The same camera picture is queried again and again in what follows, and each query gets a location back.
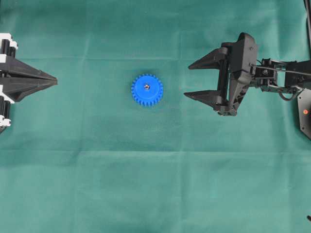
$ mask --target black plastic part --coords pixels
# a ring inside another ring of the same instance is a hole
[[[301,131],[311,139],[311,90],[304,90],[298,96],[298,110]]]
[[[6,63],[0,63],[0,70],[6,74],[6,77],[0,77],[3,92],[16,102],[32,93],[57,85],[55,77],[11,56],[6,57]]]
[[[10,47],[9,40],[2,40],[1,54],[5,54],[5,63],[0,63],[0,85],[2,92],[14,102],[23,100],[26,96],[53,85],[57,79],[41,70],[37,70],[15,58],[16,49]],[[0,115],[5,119],[10,117],[9,101],[0,96]],[[6,127],[0,127],[2,133]]]
[[[220,115],[235,116],[252,81],[257,50],[255,40],[247,33],[241,33],[235,43],[222,43],[219,49],[189,66],[189,69],[218,69],[217,91],[187,92],[185,96],[211,106]]]

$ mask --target green fabric surface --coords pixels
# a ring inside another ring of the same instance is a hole
[[[295,102],[251,88],[236,117],[183,96],[188,70],[235,42],[308,60],[302,0],[2,0],[17,58],[59,80],[12,108],[0,136],[0,232],[306,233],[311,141]],[[152,108],[131,83],[164,84]]]

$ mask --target blue gear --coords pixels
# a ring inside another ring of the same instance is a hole
[[[155,75],[140,75],[133,81],[132,95],[138,104],[153,106],[163,97],[163,84]]]

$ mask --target white plastic part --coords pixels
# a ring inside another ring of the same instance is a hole
[[[16,50],[18,50],[18,44],[16,41],[13,40],[12,35],[9,33],[0,33],[0,41],[2,40],[9,40],[10,41],[10,47],[14,47]]]
[[[0,63],[6,62],[6,54],[0,54]]]
[[[0,127],[10,127],[11,120],[5,119],[4,116],[0,115]]]

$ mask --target green cloth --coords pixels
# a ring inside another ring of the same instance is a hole
[[[236,117],[183,96],[216,89],[192,62],[235,42],[309,59],[302,0],[2,0],[17,58],[59,80],[0,136],[0,232],[310,232],[311,141],[295,102],[251,88]],[[152,108],[131,83],[164,84]]]

